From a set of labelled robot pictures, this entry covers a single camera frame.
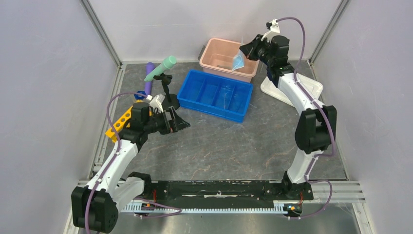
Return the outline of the blue funnel with stem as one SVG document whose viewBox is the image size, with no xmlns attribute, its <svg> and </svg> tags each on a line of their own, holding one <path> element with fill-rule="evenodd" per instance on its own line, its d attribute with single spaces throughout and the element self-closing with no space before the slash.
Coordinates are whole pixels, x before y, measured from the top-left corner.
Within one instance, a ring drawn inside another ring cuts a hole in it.
<svg viewBox="0 0 413 234">
<path fill-rule="evenodd" d="M 134 97 L 136 100 L 144 100 L 147 97 L 147 94 L 145 91 L 137 91 L 134 94 Z"/>
</svg>

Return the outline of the blue face mask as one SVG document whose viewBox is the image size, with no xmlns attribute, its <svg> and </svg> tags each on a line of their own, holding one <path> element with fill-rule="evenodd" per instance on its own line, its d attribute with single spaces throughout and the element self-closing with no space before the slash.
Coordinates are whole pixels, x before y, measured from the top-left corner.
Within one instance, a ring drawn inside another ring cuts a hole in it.
<svg viewBox="0 0 413 234">
<path fill-rule="evenodd" d="M 237 54 L 233 57 L 231 71 L 241 69 L 245 66 L 245 55 L 241 50 L 238 50 Z"/>
</svg>

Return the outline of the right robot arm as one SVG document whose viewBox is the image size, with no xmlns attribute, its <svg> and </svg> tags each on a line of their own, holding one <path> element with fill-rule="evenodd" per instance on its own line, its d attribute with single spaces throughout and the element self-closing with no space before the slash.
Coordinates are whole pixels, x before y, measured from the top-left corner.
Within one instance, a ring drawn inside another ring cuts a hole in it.
<svg viewBox="0 0 413 234">
<path fill-rule="evenodd" d="M 337 110 L 315 99 L 298 79 L 295 68 L 288 62 L 289 39 L 274 36 L 267 40 L 258 34 L 252 44 L 248 57 L 267 66 L 268 79 L 287 96 L 300 116 L 295 131 L 298 150 L 281 186 L 282 195 L 294 199 L 308 184 L 317 158 L 335 140 Z"/>
</svg>

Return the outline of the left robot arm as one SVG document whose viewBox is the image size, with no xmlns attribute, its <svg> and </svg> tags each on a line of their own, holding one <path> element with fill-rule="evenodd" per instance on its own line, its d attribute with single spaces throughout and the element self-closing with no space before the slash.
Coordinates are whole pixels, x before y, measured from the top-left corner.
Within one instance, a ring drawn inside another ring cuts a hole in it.
<svg viewBox="0 0 413 234">
<path fill-rule="evenodd" d="M 148 198 L 153 185 L 141 175 L 128 177 L 118 185 L 123 172 L 140 152 L 152 133 L 168 135 L 176 133 L 190 124 L 176 113 L 168 90 L 170 77 L 165 71 L 177 63 L 175 56 L 168 56 L 145 77 L 146 82 L 162 80 L 165 94 L 152 96 L 137 92 L 143 101 L 134 103 L 129 116 L 119 124 L 113 123 L 110 107 L 121 94 L 113 96 L 106 108 L 109 132 L 115 138 L 114 148 L 98 172 L 83 187 L 76 186 L 71 194 L 72 219 L 76 227 L 86 233 L 92 231 L 108 234 L 116 225 L 120 211 L 134 198 Z"/>
</svg>

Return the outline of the yellow test tube rack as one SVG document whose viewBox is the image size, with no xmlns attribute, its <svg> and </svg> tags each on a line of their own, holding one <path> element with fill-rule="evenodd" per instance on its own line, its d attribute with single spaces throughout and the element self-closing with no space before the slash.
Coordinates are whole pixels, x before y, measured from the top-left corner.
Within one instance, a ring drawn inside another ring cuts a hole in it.
<svg viewBox="0 0 413 234">
<path fill-rule="evenodd" d="M 125 126 L 126 121 L 129 120 L 131 118 L 131 110 L 132 110 L 131 106 L 128 110 L 126 110 L 124 112 L 124 114 L 117 119 L 114 123 L 114 129 L 119 133 L 121 131 L 121 129 Z M 106 130 L 105 135 L 112 141 L 112 143 L 116 143 L 117 142 L 117 138 L 115 135 L 114 130 L 112 129 L 111 126 L 109 126 L 109 128 Z"/>
</svg>

